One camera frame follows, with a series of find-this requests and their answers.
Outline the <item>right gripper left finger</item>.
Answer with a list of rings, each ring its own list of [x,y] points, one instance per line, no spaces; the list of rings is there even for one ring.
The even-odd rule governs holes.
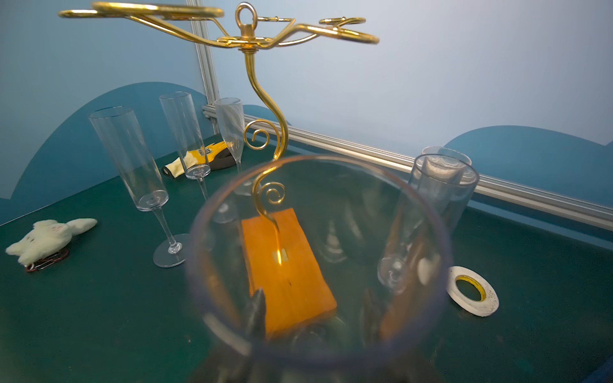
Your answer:
[[[266,334],[267,304],[262,288],[258,289],[246,306],[240,328],[247,336]],[[191,374],[191,382],[251,382],[254,367],[251,344],[243,342],[212,314],[206,314],[204,323],[222,341]]]

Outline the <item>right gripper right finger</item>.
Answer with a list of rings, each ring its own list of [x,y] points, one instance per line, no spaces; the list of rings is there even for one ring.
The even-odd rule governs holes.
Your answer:
[[[366,347],[386,341],[384,302],[371,288],[362,293],[362,343]],[[440,382],[441,376],[417,351],[394,350],[393,358],[372,372],[375,382]]]

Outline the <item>wine glass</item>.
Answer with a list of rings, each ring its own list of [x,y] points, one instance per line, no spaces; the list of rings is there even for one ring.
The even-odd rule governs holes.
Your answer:
[[[434,179],[448,184],[472,184],[477,181],[477,172],[471,159],[463,153],[446,147],[430,146],[422,150],[425,156],[422,169]]]
[[[174,92],[160,96],[160,102],[169,127],[177,142],[179,157],[183,160],[188,151],[198,150],[206,155],[203,137],[196,115],[195,105],[190,93],[185,91]],[[205,200],[208,200],[208,191],[204,178],[212,171],[207,164],[196,165],[190,169],[183,164],[185,175],[190,180],[196,180],[200,186]]]
[[[453,262],[450,234],[439,216],[396,174],[335,155],[289,156],[266,178],[285,188],[270,213],[293,209],[337,302],[333,314],[274,338],[247,336],[240,322],[253,294],[243,223],[257,217],[252,183],[271,163],[243,169],[225,182],[196,216],[187,258],[187,281],[201,313],[212,314],[243,342],[253,361],[293,370],[365,370],[386,365],[396,349],[409,351],[427,336],[446,298]],[[409,203],[426,213],[427,228],[410,258],[408,287],[394,295],[378,280],[397,215]],[[362,343],[362,293],[371,288],[384,302],[386,341]]]
[[[181,265],[187,254],[188,236],[175,236],[169,228],[163,212],[169,193],[133,109],[125,106],[99,109],[89,115],[89,120],[137,210],[154,213],[164,231],[166,241],[153,253],[153,263],[160,268]]]
[[[241,174],[242,155],[244,151],[244,108],[242,101],[235,97],[216,100],[216,118],[221,136],[236,162],[237,172]]]
[[[415,160],[424,159],[420,155]],[[449,233],[453,232],[471,199],[478,182],[465,185],[448,184],[418,171],[414,163],[408,186],[437,214]],[[418,236],[427,228],[423,208],[406,202],[398,204],[390,239],[378,262],[378,280],[392,294],[402,293],[409,285],[410,258],[418,250]]]

